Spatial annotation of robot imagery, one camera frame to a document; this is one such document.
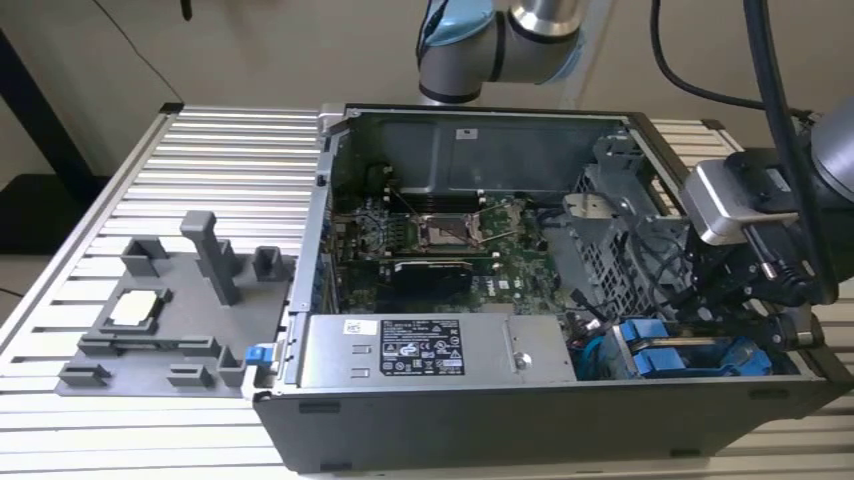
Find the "white label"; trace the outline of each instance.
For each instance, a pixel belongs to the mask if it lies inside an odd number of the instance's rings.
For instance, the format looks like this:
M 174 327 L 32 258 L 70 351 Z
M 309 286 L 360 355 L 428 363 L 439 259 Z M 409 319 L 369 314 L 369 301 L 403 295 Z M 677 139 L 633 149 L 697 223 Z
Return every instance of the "white label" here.
M 138 326 L 150 316 L 150 310 L 156 302 L 157 294 L 152 290 L 132 290 L 121 294 L 109 313 L 113 325 Z
M 457 140 L 476 140 L 477 139 L 477 129 L 476 128 L 457 128 L 456 129 L 456 139 Z
M 376 335 L 376 320 L 344 320 L 344 335 Z

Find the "warning label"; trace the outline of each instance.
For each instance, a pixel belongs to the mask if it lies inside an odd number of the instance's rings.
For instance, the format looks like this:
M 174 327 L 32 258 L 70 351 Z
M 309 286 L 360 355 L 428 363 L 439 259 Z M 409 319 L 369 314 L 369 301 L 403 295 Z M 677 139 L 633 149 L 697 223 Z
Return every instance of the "warning label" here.
M 383 320 L 383 375 L 464 375 L 459 320 Z

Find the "motherboard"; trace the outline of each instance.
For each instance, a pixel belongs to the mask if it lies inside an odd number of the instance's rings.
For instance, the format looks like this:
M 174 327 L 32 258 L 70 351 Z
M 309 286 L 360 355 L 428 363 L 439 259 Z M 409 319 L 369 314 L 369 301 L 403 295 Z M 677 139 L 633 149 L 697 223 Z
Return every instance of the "motherboard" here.
M 340 313 L 565 310 L 529 199 L 472 192 L 471 200 L 451 207 L 471 211 L 451 212 L 389 192 L 333 216 Z

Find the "aluminum extrusion table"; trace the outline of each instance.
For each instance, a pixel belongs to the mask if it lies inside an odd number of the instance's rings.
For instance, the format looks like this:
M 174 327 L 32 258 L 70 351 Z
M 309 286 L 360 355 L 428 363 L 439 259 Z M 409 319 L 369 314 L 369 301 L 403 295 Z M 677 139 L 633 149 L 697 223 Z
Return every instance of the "aluminum extrusion table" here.
M 684 163 L 740 147 L 699 121 L 653 122 Z M 58 397 L 56 374 L 124 272 L 132 235 L 192 251 L 178 233 L 212 210 L 238 253 L 296 255 L 317 156 L 316 112 L 185 107 L 161 113 L 0 328 L 0 473 L 56 480 L 290 478 L 245 400 Z M 854 369 L 854 284 L 816 309 Z M 771 422 L 711 459 L 385 472 L 385 478 L 854 478 L 854 396 Z

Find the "white wall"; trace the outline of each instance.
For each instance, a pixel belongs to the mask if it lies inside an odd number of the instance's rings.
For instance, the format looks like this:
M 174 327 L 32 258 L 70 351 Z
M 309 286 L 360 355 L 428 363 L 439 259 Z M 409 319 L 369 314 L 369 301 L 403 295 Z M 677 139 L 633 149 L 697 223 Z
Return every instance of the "white wall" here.
M 577 106 L 717 118 L 743 143 L 767 143 L 760 113 L 715 105 L 669 86 L 652 62 L 649 2 L 613 1 Z M 326 101 L 416 99 L 421 0 L 194 0 L 189 23 L 177 0 L 101 2 L 186 103 L 316 108 Z M 707 88 L 755 96 L 740 0 L 663 3 L 673 69 Z M 791 103 L 826 109 L 854 94 L 854 0 L 771 0 L 771 8 Z M 109 173 L 158 106 L 173 100 L 169 90 L 90 0 L 0 0 L 0 27 L 85 158 Z M 483 103 L 556 108 L 561 93 L 561 85 L 488 85 Z M 45 170 L 6 113 L 0 108 L 0 182 Z
M 854 95 L 854 1 L 768 4 L 788 103 L 826 111 Z M 652 58 L 648 17 L 648 0 L 616 0 L 579 107 L 715 118 L 744 145 L 768 145 L 761 112 L 715 104 L 669 85 Z M 660 30 L 669 66 L 687 81 L 759 98 L 740 0 L 663 0 Z
M 101 3 L 186 103 L 417 99 L 419 0 L 194 0 L 188 23 L 177 0 Z M 0 27 L 85 158 L 112 171 L 169 90 L 89 0 L 0 0 Z M 560 94 L 560 85 L 489 85 L 483 99 L 545 108 Z

